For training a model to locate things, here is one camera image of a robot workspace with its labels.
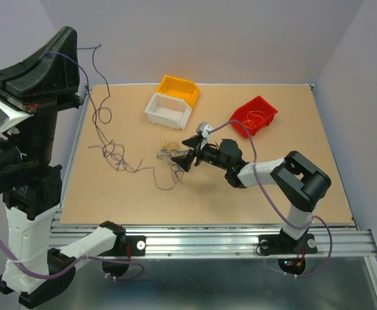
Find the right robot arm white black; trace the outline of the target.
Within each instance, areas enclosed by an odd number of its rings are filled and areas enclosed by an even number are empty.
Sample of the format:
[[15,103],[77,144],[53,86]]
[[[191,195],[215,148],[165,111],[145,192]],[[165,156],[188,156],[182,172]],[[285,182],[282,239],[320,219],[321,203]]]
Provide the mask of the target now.
[[331,186],[331,179],[298,151],[284,158],[261,163],[247,162],[233,139],[220,145],[203,143],[200,136],[182,141],[189,150],[171,160],[185,172],[205,162],[225,171],[226,181],[234,188],[277,185],[290,201],[290,209],[279,236],[280,247],[293,252],[302,245],[302,236],[309,228],[314,210]]

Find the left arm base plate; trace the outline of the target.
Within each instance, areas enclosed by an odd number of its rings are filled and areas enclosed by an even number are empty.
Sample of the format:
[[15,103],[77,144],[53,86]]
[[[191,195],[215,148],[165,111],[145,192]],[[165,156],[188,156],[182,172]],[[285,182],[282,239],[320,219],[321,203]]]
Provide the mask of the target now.
[[120,256],[131,258],[133,256],[144,256],[146,251],[146,237],[143,235],[118,236],[114,245],[100,254],[100,256]]

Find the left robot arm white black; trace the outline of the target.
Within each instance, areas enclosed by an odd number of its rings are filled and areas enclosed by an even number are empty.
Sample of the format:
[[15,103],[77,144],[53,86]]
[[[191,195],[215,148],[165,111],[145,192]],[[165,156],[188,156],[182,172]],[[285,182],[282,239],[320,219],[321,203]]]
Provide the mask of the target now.
[[17,292],[22,309],[63,293],[89,260],[115,266],[108,257],[125,249],[125,230],[112,222],[70,245],[49,245],[63,185],[61,166],[50,164],[57,115],[80,106],[79,82],[77,32],[69,26],[0,70],[0,196],[8,222],[0,292]]

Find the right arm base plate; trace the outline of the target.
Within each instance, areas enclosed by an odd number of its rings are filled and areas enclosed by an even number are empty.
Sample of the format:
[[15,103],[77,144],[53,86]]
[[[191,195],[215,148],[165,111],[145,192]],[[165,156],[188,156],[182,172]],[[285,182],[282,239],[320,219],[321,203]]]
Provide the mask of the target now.
[[306,233],[299,240],[294,240],[282,232],[258,236],[258,253],[263,256],[316,254],[317,252],[313,234]]

